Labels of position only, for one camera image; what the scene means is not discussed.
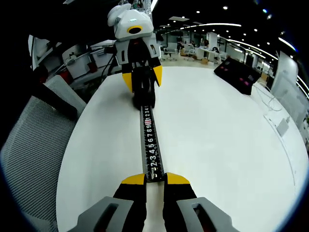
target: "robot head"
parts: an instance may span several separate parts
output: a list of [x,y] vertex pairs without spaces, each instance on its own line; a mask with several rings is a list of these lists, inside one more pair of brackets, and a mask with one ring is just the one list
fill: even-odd
[[131,4],[115,6],[108,17],[108,26],[114,26],[115,37],[118,41],[131,40],[151,36],[154,26],[150,17],[144,12],[131,10]]

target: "robot eye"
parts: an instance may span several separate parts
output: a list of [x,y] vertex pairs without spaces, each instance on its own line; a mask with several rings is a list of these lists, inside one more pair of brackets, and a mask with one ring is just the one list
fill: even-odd
[[136,34],[136,33],[139,33],[141,31],[141,28],[142,28],[141,26],[131,27],[127,31],[130,34]]

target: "black cable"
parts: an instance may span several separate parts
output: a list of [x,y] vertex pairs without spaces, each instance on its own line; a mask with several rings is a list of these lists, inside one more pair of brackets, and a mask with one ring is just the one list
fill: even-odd
[[111,61],[114,57],[115,57],[115,54],[112,55],[112,57],[111,57],[110,60],[108,61],[107,65],[106,65],[105,68],[103,69],[102,74],[101,74],[101,78],[103,77],[104,71],[106,70],[107,66],[109,66],[110,61]]

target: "white table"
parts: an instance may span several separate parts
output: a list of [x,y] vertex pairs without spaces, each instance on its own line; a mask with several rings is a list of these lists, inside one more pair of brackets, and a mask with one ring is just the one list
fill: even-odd
[[201,48],[201,47],[196,47],[195,48],[195,51],[196,51],[196,56],[197,56],[197,59],[203,59],[204,58],[204,52],[207,52],[207,59],[209,61],[212,61],[214,62],[214,59],[210,59],[210,55],[213,54],[214,57],[218,57],[219,60],[218,62],[221,63],[221,56],[219,53],[215,52],[215,51],[211,51],[211,50],[208,50],[208,49],[205,49],[205,48]]
[[273,95],[270,94],[262,85],[255,83],[252,89],[251,98],[264,112],[264,118],[273,128],[284,148],[292,171],[291,173],[293,175],[293,182],[295,184],[295,196],[298,196],[302,190],[303,184],[309,171],[308,155],[303,138],[292,118],[288,123],[289,129],[286,131],[286,133],[282,137],[279,135],[276,127],[280,124],[282,119],[287,119],[290,115],[277,99],[274,99],[269,106],[275,110],[281,110],[270,110],[267,105],[271,98],[261,92],[258,92],[258,89],[270,97],[273,97]]
[[[295,188],[258,98],[240,94],[211,69],[164,67],[162,81],[154,117],[165,172],[186,177],[198,197],[232,217],[236,229],[274,231],[294,203]],[[142,173],[140,113],[131,98],[121,75],[112,75],[82,113],[58,179],[60,232],[113,196],[123,179]],[[144,231],[164,230],[161,187],[147,184]]]

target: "tape measure blade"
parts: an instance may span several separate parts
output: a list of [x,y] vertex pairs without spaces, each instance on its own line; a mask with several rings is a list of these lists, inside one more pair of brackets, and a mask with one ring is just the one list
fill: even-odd
[[162,181],[164,176],[158,137],[151,106],[142,106],[140,111],[140,137],[143,170],[149,182]]

